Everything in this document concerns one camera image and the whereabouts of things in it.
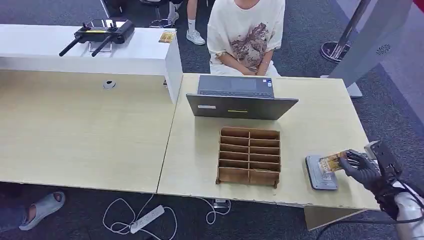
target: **white sock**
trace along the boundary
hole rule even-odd
[[[196,30],[196,19],[194,20],[188,19],[188,31],[192,33],[195,30]]]
[[[172,17],[175,15],[175,4],[169,2],[169,14],[168,17]]]

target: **foot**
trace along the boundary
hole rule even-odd
[[[29,207],[26,222],[19,228],[23,231],[34,228],[45,217],[59,210],[64,203],[65,194],[63,192],[58,191],[45,196]]]
[[[196,45],[204,45],[206,42],[205,40],[200,36],[200,33],[197,30],[189,31],[187,30],[187,39],[191,41],[192,43]]]
[[[172,14],[172,15],[168,15],[168,21],[170,23],[172,23],[172,25],[175,25],[175,22],[180,18],[180,15],[178,14],[178,12]]]

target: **small box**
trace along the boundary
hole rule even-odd
[[[219,135],[216,184],[269,185],[280,181],[280,132],[223,127]]]

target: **robotic hand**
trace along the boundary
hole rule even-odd
[[[401,240],[424,240],[424,193],[399,179],[402,169],[386,145],[374,141],[365,152],[348,150],[347,158],[340,158],[346,175],[371,191],[381,210],[397,221]]]

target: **laptop keyboard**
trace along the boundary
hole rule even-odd
[[[201,95],[213,95],[213,96],[241,96],[241,97],[260,97],[260,98],[272,98],[273,95],[270,92],[235,92],[235,91],[214,91],[214,90],[202,90]]]

